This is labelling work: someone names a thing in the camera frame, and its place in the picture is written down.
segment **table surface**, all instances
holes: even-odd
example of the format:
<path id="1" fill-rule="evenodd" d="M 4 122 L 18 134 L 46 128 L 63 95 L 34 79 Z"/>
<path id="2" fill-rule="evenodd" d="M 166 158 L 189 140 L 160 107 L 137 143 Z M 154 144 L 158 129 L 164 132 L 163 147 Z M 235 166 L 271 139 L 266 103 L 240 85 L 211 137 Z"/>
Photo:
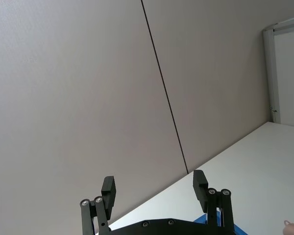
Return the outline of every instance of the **table surface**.
<path id="1" fill-rule="evenodd" d="M 209 187 L 231 190 L 234 222 L 248 234 L 282 234 L 284 220 L 294 223 L 294 127 L 267 122 L 199 169 Z M 203 212 L 192 180 L 190 173 L 111 229 L 145 219 L 194 221 Z"/>

